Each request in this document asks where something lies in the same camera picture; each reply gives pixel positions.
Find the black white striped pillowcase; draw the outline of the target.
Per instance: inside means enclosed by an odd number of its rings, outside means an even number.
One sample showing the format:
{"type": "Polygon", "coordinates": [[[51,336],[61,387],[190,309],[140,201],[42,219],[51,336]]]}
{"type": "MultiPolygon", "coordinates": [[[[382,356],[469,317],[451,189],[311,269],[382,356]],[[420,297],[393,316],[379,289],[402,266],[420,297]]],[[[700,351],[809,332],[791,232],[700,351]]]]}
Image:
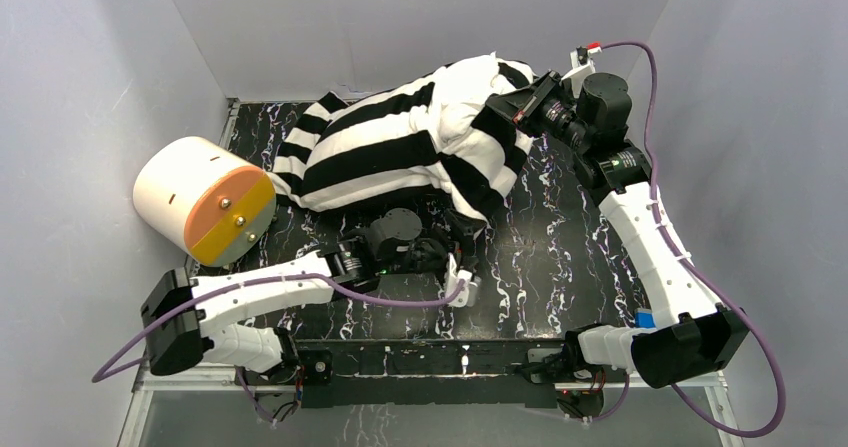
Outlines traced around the black white striped pillowcase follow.
{"type": "Polygon", "coordinates": [[[288,130],[268,176],[277,194],[310,211],[435,195],[485,222],[533,143],[485,103],[535,78],[529,65],[491,53],[353,103],[329,92],[288,130]]]}

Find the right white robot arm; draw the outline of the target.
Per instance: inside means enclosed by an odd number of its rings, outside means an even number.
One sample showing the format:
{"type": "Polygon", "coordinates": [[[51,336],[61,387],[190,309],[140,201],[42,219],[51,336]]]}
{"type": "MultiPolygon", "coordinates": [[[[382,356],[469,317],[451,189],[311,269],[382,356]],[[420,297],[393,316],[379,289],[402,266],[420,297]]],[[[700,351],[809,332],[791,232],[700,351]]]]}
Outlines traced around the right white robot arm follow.
{"type": "Polygon", "coordinates": [[[651,307],[653,324],[593,324],[566,333],[561,353],[539,365],[577,381],[602,366],[636,372],[662,388],[725,368],[749,330],[739,314],[685,266],[673,225],[650,184],[646,154],[626,135],[632,108],[628,85],[608,73],[588,75],[579,93],[550,72],[527,87],[489,97],[485,110],[517,130],[566,144],[575,174],[617,233],[651,307]]]}

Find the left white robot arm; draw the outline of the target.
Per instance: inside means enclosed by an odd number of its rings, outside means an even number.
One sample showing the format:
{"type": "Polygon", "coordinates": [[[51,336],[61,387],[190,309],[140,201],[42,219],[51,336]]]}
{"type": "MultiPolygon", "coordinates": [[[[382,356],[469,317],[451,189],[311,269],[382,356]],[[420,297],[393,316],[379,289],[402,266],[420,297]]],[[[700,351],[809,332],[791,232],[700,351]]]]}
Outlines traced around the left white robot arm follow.
{"type": "Polygon", "coordinates": [[[457,254],[457,244],[445,232],[425,236],[416,214],[393,209],[339,242],[294,260],[221,276],[192,277],[186,269],[171,270],[140,308],[150,371],[169,376],[208,362],[286,383],[300,366],[290,333],[248,327],[245,320],[343,297],[404,308],[462,306],[470,275],[461,269],[457,254]],[[443,275],[443,297],[400,301],[371,294],[385,276],[419,273],[443,275]]]}

